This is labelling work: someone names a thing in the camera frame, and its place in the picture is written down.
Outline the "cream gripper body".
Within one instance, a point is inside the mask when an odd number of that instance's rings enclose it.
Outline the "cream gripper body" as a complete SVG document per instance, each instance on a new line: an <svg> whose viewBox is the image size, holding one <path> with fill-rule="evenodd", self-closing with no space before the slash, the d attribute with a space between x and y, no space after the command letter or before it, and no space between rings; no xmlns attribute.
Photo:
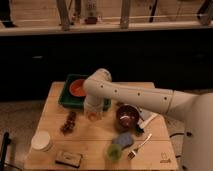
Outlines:
<svg viewBox="0 0 213 171"><path fill-rule="evenodd" d="M104 100L93 96L87 96L84 100L84 114L88 118L91 113L96 113L99 120L102 119Z"/></svg>

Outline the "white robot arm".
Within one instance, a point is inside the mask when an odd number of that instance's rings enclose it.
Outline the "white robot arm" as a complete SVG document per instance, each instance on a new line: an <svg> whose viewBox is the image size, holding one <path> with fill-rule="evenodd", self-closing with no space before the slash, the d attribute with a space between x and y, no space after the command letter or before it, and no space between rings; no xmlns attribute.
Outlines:
<svg viewBox="0 0 213 171"><path fill-rule="evenodd" d="M213 171L213 93L191 94L170 89L127 86L112 81L100 68L83 84L84 111L102 107L113 99L173 117L185 124L181 171Z"/></svg>

